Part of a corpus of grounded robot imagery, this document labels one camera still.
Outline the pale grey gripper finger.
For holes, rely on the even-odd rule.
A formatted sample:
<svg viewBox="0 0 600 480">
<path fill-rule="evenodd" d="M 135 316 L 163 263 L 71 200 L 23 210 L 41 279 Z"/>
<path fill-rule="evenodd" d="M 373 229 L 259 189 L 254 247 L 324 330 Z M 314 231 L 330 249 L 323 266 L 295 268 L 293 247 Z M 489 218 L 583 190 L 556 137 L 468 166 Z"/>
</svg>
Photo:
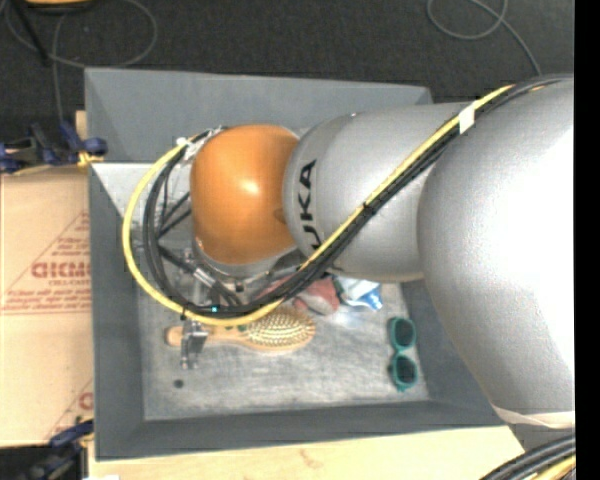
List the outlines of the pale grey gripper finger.
<svg viewBox="0 0 600 480">
<path fill-rule="evenodd" d="M 189 360 L 189 339 L 192 330 L 192 322 L 186 320 L 182 325 L 182 335 L 180 339 L 180 366 L 183 370 L 190 369 Z"/>
<path fill-rule="evenodd" d="M 193 354 L 194 367 L 198 366 L 199 357 L 204 349 L 208 335 L 208 331 L 204 328 L 204 326 L 201 323 L 193 323 L 193 328 L 191 331 L 191 353 Z"/>
</svg>

